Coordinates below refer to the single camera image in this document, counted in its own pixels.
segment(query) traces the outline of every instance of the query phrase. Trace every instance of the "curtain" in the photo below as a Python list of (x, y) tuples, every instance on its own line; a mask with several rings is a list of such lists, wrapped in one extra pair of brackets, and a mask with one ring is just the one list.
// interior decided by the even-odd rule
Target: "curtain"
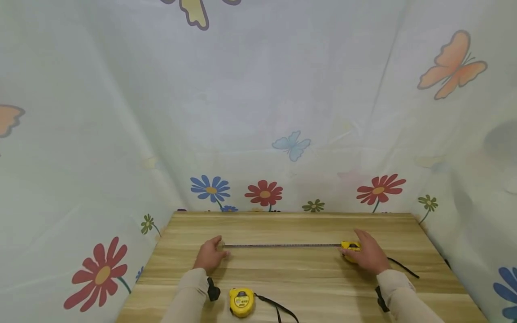
[(5, 321), (114, 321), (176, 210), (412, 212), (517, 319), (517, 3), (0, 9)]

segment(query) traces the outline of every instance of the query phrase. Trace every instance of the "right hand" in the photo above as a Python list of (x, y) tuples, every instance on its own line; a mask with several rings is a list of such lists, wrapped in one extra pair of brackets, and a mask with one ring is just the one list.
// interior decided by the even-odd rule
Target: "right hand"
[(357, 264), (374, 275), (391, 269), (386, 254), (381, 246), (366, 231), (354, 229), (359, 241), (361, 242), (361, 251), (353, 251), (341, 248), (343, 255), (349, 256), (357, 262)]

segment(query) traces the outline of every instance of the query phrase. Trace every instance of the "beige sleeve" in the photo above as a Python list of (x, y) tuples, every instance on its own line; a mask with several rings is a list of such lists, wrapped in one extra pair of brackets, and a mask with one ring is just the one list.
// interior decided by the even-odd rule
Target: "beige sleeve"
[(390, 269), (377, 275), (381, 294), (390, 312), (399, 323), (443, 322), (415, 291), (415, 287), (402, 272)]
[(165, 313), (162, 323), (200, 323), (201, 310), (208, 295), (206, 272), (192, 269), (178, 283), (176, 296)]

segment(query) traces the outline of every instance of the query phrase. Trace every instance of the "table surface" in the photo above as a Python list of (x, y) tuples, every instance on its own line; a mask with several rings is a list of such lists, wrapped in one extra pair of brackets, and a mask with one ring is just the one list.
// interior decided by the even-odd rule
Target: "table surface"
[[(409, 213), (177, 212), (158, 242), (117, 322), (159, 323), (199, 246), (222, 235), (226, 244), (340, 243), (368, 231), (394, 258), (420, 275), (407, 275), (419, 297), (445, 322), (486, 322), (456, 276)], [(203, 323), (239, 322), (228, 291), (251, 288), (293, 311), (302, 323), (391, 322), (377, 305), (375, 277), (343, 259), (335, 248), (231, 249), (212, 275), (221, 297), (205, 303)], [(245, 322), (277, 322), (258, 301)], [(294, 322), (287, 314), (283, 322)]]

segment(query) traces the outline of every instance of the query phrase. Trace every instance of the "printed flower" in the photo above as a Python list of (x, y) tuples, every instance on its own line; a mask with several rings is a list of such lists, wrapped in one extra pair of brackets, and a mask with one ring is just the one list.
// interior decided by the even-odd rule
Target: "printed flower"
[(140, 279), (140, 276), (142, 275), (142, 272), (144, 272), (144, 266), (142, 266), (142, 268), (136, 274), (136, 276), (135, 276), (136, 282), (138, 281), (138, 279)]
[(142, 230), (140, 230), (142, 234), (146, 235), (147, 232), (149, 232), (153, 227), (155, 227), (156, 231), (158, 231), (158, 235), (161, 237), (160, 230), (158, 230), (158, 227), (155, 225), (155, 219), (151, 218), (149, 213), (146, 216), (144, 216), (144, 222), (140, 223), (140, 225), (142, 226)]
[(372, 179), (372, 185), (373, 187), (369, 186), (361, 186), (357, 189), (357, 192), (364, 193), (357, 196), (357, 199), (363, 198), (361, 203), (368, 202), (368, 205), (373, 205), (375, 201), (377, 201), (377, 205), (375, 205), (375, 210), (377, 209), (377, 206), (379, 206), (379, 203), (385, 203), (388, 202), (388, 196), (387, 194), (400, 194), (402, 193), (401, 188), (395, 188), (395, 186), (402, 185), (406, 183), (405, 179), (399, 179), (394, 181), (399, 174), (393, 174), (388, 178), (388, 175), (384, 175), (379, 179), (379, 177), (375, 177)]
[(203, 181), (198, 180), (195, 177), (191, 177), (190, 180), (194, 183), (190, 188), (190, 191), (193, 193), (201, 193), (197, 197), (199, 199), (206, 199), (210, 196), (210, 201), (212, 203), (219, 203), (219, 201), (224, 202), (224, 197), (230, 197), (228, 193), (223, 193), (230, 189), (228, 185), (228, 181), (221, 181), (221, 177), (214, 177), (212, 184), (208, 180), (206, 175), (202, 175), (201, 179)]
[[(261, 207), (254, 207), (254, 208), (251, 208), (250, 212), (264, 212), (264, 209)], [(269, 210), (268, 212), (281, 212), (281, 211)]]
[(251, 203), (260, 202), (261, 206), (269, 205), (269, 211), (271, 211), (271, 206), (275, 205), (277, 201), (282, 199), (280, 195), (282, 194), (283, 188), (275, 186), (277, 186), (277, 182), (271, 182), (271, 184), (268, 185), (265, 180), (261, 180), (258, 182), (258, 187), (255, 185), (249, 185), (248, 190), (250, 190), (251, 193), (246, 193), (244, 196), (253, 197), (250, 201)]
[(314, 203), (308, 201), (307, 205), (302, 206), (302, 208), (305, 212), (320, 212), (321, 210), (323, 210), (324, 205), (325, 203), (320, 202), (320, 199), (318, 198), (314, 201)]
[(425, 197), (419, 197), (418, 202), (424, 204), (424, 209), (429, 209), (432, 212), (434, 212), (434, 209), (438, 207), (438, 203), (436, 203), (436, 198), (431, 198), (429, 195), (426, 195)]
[(235, 212), (235, 211), (238, 211), (239, 209), (236, 208), (235, 206), (230, 206), (230, 205), (225, 205), (221, 211), (223, 212)]
[[(503, 284), (494, 283), (494, 291), (505, 300), (517, 304), (517, 268), (513, 267), (512, 271), (505, 267), (499, 268), (499, 274), (513, 290)], [(507, 319), (517, 320), (517, 306), (503, 309), (503, 316)]]
[(418, 203), (424, 204), (423, 207), (427, 210), (427, 213), (425, 214), (423, 219), (420, 222), (418, 222), (418, 224), (421, 224), (427, 218), (430, 211), (434, 212), (434, 210), (438, 207), (438, 203), (436, 202), (435, 197), (431, 198), (428, 194), (425, 197), (419, 197)]
[(128, 247), (123, 244), (117, 253), (115, 253), (117, 244), (118, 237), (115, 237), (111, 241), (108, 253), (106, 254), (104, 246), (99, 243), (94, 248), (95, 261), (91, 258), (84, 259), (83, 267), (86, 270), (76, 272), (72, 277), (72, 284), (89, 283), (65, 301), (63, 306), (66, 310), (81, 303), (90, 295), (90, 298), (80, 308), (81, 312), (87, 311), (97, 301), (97, 297), (99, 297), (99, 307), (104, 306), (108, 294), (113, 296), (117, 292), (118, 286), (113, 279), (121, 281), (128, 292), (131, 293), (129, 286), (122, 278), (128, 266), (120, 265), (115, 267), (126, 255)]

